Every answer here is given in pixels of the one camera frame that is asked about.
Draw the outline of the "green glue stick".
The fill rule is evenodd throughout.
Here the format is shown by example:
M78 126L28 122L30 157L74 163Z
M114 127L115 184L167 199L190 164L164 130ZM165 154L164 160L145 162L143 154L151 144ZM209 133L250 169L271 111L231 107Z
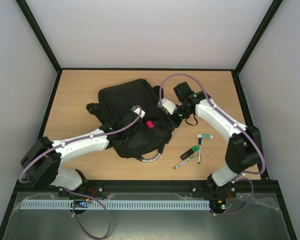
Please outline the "green glue stick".
M200 139L213 139L213 134L197 134L197 137Z

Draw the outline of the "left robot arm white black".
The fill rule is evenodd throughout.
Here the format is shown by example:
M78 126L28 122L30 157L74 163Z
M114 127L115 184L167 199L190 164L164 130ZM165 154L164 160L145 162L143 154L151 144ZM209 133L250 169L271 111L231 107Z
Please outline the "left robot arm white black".
M127 131L136 127L144 115L137 105L119 119L118 125L103 124L92 132L64 140L38 139L21 160L23 171L19 182L30 183L35 189L55 186L77 190L85 184L83 174L62 165L82 155L111 148Z

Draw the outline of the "black student bag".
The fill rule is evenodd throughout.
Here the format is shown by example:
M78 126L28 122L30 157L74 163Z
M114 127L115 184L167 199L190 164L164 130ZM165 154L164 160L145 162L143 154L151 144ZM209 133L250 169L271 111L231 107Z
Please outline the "black student bag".
M121 158L144 160L144 155L163 153L172 138L159 96L145 79L103 88L98 102L89 103L87 111L101 122L100 129L109 133L110 146Z

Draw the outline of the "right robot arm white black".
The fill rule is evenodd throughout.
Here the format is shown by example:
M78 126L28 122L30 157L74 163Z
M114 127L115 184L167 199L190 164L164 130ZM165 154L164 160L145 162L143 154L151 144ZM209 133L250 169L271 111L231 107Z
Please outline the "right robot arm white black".
M246 126L236 121L204 90L194 92L187 82L178 84L173 90L181 104L160 97L158 107L167 112L174 128L195 115L209 123L227 142L225 164L208 176L206 184L212 196L219 196L229 182L264 161L260 131L253 125Z

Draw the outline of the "pink highlighter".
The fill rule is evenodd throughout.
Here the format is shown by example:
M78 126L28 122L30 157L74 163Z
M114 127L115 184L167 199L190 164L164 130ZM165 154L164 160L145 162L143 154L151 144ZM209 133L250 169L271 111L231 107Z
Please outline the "pink highlighter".
M153 129L155 127L155 125L153 124L153 122L151 120L147 121L146 125L149 129Z

